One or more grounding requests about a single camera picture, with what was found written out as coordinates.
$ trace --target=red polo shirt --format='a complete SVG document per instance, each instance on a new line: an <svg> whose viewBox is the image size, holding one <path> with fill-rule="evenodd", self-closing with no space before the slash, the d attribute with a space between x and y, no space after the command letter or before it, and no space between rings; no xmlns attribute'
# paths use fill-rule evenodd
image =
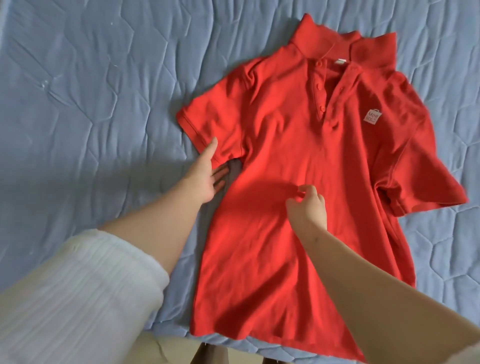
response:
<svg viewBox="0 0 480 364"><path fill-rule="evenodd" d="M249 61L177 115L213 168L243 170L216 211L191 332L252 336L363 360L287 220L285 200L313 184L328 230L415 285L397 217L466 202L435 153L429 113L395 71L396 36L340 35L305 15L290 42Z"/></svg>

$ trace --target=floor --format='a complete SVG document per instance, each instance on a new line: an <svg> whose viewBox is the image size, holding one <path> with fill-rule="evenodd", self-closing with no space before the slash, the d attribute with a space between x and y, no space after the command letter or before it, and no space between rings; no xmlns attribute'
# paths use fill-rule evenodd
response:
<svg viewBox="0 0 480 364"><path fill-rule="evenodd" d="M155 338L151 333L142 333L124 364L190 364L200 342L197 340L162 336ZM229 364L261 364L263 357L228 349Z"/></svg>

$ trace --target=person's left hand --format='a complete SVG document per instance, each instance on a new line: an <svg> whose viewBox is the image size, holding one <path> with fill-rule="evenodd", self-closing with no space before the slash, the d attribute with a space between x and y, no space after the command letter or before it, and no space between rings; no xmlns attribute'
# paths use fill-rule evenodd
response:
<svg viewBox="0 0 480 364"><path fill-rule="evenodd" d="M212 170L212 158L217 145L218 140L214 137L184 177L203 204L209 202L218 191L225 187L225 181L220 179L229 172L227 166L220 166Z"/></svg>

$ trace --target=hand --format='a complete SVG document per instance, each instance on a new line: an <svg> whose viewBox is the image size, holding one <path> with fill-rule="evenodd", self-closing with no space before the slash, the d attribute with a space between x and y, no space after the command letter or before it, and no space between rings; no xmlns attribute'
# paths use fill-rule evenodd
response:
<svg viewBox="0 0 480 364"><path fill-rule="evenodd" d="M305 245L316 238L318 230L327 231L327 211L325 199L315 186L303 185L299 191L305 192L305 196L300 202L293 198L286 201L287 216L293 231Z"/></svg>
<svg viewBox="0 0 480 364"><path fill-rule="evenodd" d="M217 145L217 138L214 137L184 177L202 204L209 202L218 191L225 187L225 181L220 179L229 172L226 166L212 170L212 158Z"/></svg>

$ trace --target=mattress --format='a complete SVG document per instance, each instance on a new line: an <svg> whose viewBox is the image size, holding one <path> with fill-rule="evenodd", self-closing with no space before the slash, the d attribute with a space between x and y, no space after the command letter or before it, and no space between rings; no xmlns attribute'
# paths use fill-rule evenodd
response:
<svg viewBox="0 0 480 364"><path fill-rule="evenodd" d="M305 12L338 32L397 32L397 68L470 198L402 218L418 289L480 324L480 0L0 0L0 290L68 237L173 186L197 156L176 111L285 44ZM229 163L228 185L241 171ZM202 208L147 323L158 335L190 336L206 232L224 193ZM201 339L287 362L345 362L250 337Z"/></svg>

